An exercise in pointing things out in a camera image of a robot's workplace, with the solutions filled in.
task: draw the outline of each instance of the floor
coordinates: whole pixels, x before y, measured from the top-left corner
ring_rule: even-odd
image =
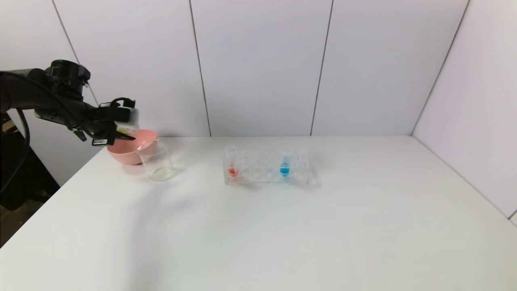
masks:
[[[24,205],[13,211],[0,205],[0,248],[42,205],[41,202],[27,200]]]

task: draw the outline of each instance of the white table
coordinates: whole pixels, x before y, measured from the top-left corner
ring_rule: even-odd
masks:
[[[167,140],[164,183],[96,155],[0,249],[0,290],[517,290],[517,228],[411,137]],[[316,182],[226,186],[229,143],[305,146]]]

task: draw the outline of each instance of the black cable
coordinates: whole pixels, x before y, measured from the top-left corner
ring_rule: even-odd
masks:
[[[35,85],[35,86],[39,87],[40,89],[45,91],[49,96],[51,96],[54,100],[59,102],[59,104],[67,111],[67,113],[70,115],[70,117],[72,117],[74,119],[75,123],[77,123],[78,126],[81,127],[82,131],[84,131],[88,136],[90,136],[93,139],[104,139],[105,138],[105,136],[99,137],[99,136],[96,136],[94,133],[91,133],[86,128],[86,126],[84,126],[84,124],[81,121],[78,120],[78,118],[75,116],[75,113],[70,109],[70,107],[68,107],[68,105],[66,103],[64,103],[59,96],[57,96],[54,92],[50,91],[47,87],[45,87],[42,84],[34,81],[31,78],[28,78],[28,77],[25,77],[25,76],[22,76],[22,75],[19,75],[19,74],[15,74],[15,73],[12,73],[12,72],[0,71],[0,74],[4,74],[6,76],[11,76],[11,77],[14,77],[14,78],[18,78],[20,80],[24,80],[24,81],[27,81],[27,82],[31,83],[32,85]]]
[[[22,120],[22,123],[23,123],[23,131],[25,132],[25,143],[23,144],[22,153],[20,154],[20,157],[16,161],[16,164],[11,169],[9,174],[7,174],[7,177],[5,178],[5,180],[2,181],[2,189],[0,190],[0,193],[2,193],[5,190],[7,185],[9,185],[9,182],[11,182],[12,177],[14,177],[14,175],[16,174],[18,169],[20,169],[20,167],[22,166],[23,162],[25,161],[25,158],[27,157],[27,154],[29,153],[29,149],[30,149],[29,145],[31,143],[31,133],[29,132],[29,125],[27,124],[27,120],[25,119],[25,115],[23,114],[23,111],[19,108],[16,109],[16,111],[18,112],[18,115],[20,116],[20,119]]]

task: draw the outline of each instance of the white wall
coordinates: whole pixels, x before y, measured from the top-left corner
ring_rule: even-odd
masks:
[[[309,135],[331,0],[192,1],[212,135]]]
[[[1,1],[0,40],[0,70],[46,69],[57,59],[77,62],[52,1]],[[85,102],[96,104],[88,89],[83,93]],[[16,111],[8,113],[22,129]],[[100,150],[92,147],[91,141],[81,142],[63,125],[37,119],[33,110],[24,113],[31,131],[31,147],[59,185]]]
[[[313,135],[410,135],[467,0],[334,0]]]
[[[188,0],[56,0],[97,100],[136,99],[140,127],[209,136]]]
[[[507,217],[517,208],[517,2],[472,0],[414,136]]]

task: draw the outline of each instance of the pink bowl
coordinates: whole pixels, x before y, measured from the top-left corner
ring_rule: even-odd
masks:
[[[142,160],[136,152],[136,149],[145,142],[153,141],[158,138],[158,134],[154,130],[141,129],[134,134],[129,134],[135,137],[135,140],[117,139],[113,145],[108,147],[108,152],[117,161],[126,165],[140,164]]]

